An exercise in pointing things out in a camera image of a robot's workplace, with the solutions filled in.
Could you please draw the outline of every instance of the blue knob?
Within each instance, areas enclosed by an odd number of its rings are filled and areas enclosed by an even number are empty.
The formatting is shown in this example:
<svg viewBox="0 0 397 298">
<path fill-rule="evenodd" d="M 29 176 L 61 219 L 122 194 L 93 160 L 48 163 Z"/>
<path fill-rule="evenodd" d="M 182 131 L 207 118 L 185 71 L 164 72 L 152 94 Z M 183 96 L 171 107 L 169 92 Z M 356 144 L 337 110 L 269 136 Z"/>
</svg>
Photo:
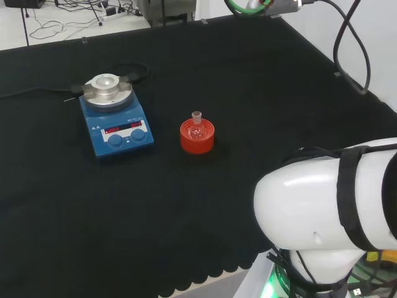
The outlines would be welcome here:
<svg viewBox="0 0 397 298">
<path fill-rule="evenodd" d="M 146 134 L 142 129 L 136 129 L 131 133 L 134 142 L 142 142 L 146 138 Z"/>
<path fill-rule="evenodd" d="M 123 145 L 123 138 L 120 135 L 111 135 L 107 143 L 113 148 L 120 148 Z"/>
</svg>

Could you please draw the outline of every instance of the digital display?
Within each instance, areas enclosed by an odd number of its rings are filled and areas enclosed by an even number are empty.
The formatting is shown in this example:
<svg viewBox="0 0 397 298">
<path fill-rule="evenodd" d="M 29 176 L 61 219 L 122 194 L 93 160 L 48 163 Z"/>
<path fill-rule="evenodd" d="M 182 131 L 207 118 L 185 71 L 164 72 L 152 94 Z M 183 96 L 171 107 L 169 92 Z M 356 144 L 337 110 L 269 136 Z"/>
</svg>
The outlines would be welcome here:
<svg viewBox="0 0 397 298">
<path fill-rule="evenodd" d="M 120 130 L 130 129 L 130 128 L 134 128 L 134 127 L 138 127 L 138 126 L 142 126 L 141 121 L 136 121 L 136 122 L 132 122 L 132 123 L 128 123 L 128 124 L 110 127 L 108 129 L 105 129 L 105 133 L 108 134 L 108 133 L 119 132 Z"/>
</svg>

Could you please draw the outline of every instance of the green light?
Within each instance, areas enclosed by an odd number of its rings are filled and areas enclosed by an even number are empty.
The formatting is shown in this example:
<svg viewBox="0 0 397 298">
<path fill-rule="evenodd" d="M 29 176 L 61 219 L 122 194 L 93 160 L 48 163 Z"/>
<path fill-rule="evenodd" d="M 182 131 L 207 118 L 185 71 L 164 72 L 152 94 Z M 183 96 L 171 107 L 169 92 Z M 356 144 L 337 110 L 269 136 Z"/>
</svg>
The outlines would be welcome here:
<svg viewBox="0 0 397 298">
<path fill-rule="evenodd" d="M 277 294 L 274 292 L 274 288 L 272 284 L 273 280 L 274 280 L 274 272 L 272 273 L 272 275 L 269 278 L 269 281 L 263 288 L 261 298 L 278 298 Z"/>
<path fill-rule="evenodd" d="M 269 281 L 263 288 L 261 298 L 272 298 L 273 293 L 274 293 L 273 286 Z"/>
</svg>

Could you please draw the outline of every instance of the red bottle cap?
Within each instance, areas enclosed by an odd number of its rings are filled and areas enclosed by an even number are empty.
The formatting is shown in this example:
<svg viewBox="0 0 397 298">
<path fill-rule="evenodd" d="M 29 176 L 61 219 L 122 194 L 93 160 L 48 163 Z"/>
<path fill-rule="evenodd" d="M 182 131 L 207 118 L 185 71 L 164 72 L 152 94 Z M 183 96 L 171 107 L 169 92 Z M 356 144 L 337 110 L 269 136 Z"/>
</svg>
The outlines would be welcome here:
<svg viewBox="0 0 397 298">
<path fill-rule="evenodd" d="M 193 126 L 193 119 L 188 119 L 181 125 L 181 146 L 187 153 L 204 154 L 213 148 L 215 127 L 205 119 L 201 119 L 201 124 L 205 129 L 205 137 L 200 140 L 194 140 L 189 135 L 189 129 Z"/>
</svg>

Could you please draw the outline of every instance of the black tablecloth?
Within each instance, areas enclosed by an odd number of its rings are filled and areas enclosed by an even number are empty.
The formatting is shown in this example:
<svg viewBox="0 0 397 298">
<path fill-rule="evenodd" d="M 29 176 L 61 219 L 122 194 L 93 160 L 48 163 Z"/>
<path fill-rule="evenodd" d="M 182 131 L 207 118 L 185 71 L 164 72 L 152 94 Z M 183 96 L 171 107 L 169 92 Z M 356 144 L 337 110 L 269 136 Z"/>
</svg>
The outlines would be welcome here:
<svg viewBox="0 0 397 298">
<path fill-rule="evenodd" d="M 285 155 L 397 137 L 394 113 L 336 79 L 282 19 L 3 51 L 0 90 L 67 88 L 133 61 L 156 73 L 135 88 L 154 136 L 138 153 L 98 162 L 79 103 L 65 94 L 0 100 L 1 297 L 169 296 L 248 268 L 269 248 L 252 192 Z M 179 126 L 196 110 L 216 128 L 204 156 L 179 146 Z"/>
</svg>

